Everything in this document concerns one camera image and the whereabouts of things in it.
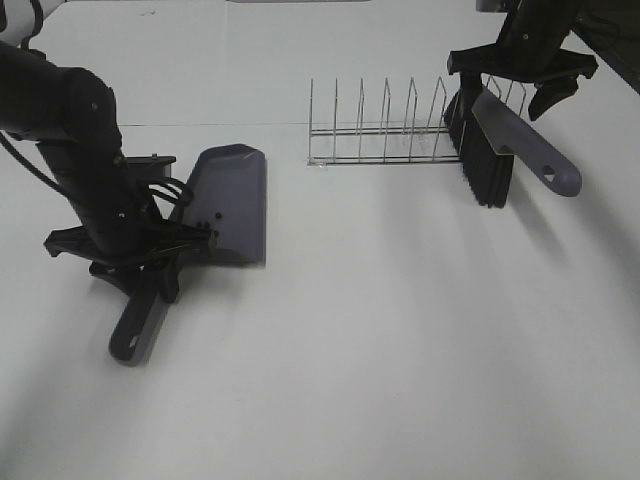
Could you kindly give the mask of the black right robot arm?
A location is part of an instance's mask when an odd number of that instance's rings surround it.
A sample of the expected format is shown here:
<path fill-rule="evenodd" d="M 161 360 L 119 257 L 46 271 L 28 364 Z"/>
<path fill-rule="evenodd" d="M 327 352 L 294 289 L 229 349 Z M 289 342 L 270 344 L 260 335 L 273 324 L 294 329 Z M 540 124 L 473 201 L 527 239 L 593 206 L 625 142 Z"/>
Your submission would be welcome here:
<path fill-rule="evenodd" d="M 487 74 L 534 85 L 528 115 L 535 121 L 573 96 L 580 76 L 590 79 L 598 69 L 594 56 L 562 47 L 583 5 L 582 1 L 515 1 L 496 41 L 452 51 L 448 72 Z"/>

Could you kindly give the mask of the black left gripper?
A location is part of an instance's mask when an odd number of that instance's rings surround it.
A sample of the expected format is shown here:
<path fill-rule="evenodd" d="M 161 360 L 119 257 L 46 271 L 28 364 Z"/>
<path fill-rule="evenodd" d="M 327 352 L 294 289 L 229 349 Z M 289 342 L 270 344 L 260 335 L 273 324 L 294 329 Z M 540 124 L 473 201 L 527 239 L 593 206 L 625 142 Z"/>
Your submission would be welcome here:
<path fill-rule="evenodd" d="M 162 300 L 179 294 L 177 258 L 181 254 L 211 255 L 217 237 L 210 229 L 178 224 L 162 217 L 104 217 L 86 214 L 81 224 L 54 230 L 45 239 L 47 252 L 69 254 L 90 262 L 90 271 L 106 278 L 127 294 L 149 273 Z"/>

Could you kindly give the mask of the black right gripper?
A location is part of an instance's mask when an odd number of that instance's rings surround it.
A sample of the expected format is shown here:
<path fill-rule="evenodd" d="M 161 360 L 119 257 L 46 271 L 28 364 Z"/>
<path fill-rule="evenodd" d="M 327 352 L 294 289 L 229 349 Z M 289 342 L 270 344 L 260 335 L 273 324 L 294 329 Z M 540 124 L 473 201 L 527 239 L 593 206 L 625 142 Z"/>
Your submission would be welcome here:
<path fill-rule="evenodd" d="M 453 50 L 447 59 L 448 73 L 460 73 L 457 112 L 462 120 L 469 118 L 475 101 L 483 92 L 480 73 L 521 83 L 541 83 L 536 86 L 536 93 L 528 106 L 530 120 L 536 121 L 550 108 L 577 92 L 577 79 L 565 77 L 582 75 L 590 79 L 597 69 L 598 63 L 593 55 L 552 44 L 528 51 L 507 49 L 493 43 Z"/>

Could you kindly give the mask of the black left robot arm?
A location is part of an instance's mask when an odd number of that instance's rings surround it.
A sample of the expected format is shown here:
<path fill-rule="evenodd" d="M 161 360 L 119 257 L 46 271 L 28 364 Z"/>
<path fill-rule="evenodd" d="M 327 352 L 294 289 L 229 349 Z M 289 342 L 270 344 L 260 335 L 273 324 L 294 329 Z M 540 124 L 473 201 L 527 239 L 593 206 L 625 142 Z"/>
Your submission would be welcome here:
<path fill-rule="evenodd" d="M 183 222 L 195 200 L 190 186 L 130 165 L 116 108 L 113 90 L 91 71 L 2 43 L 1 144 L 65 197 L 81 222 L 52 231 L 46 250 L 91 261 L 96 274 L 127 293 L 148 273 L 172 303 L 179 256 L 211 250 L 215 241 Z"/>

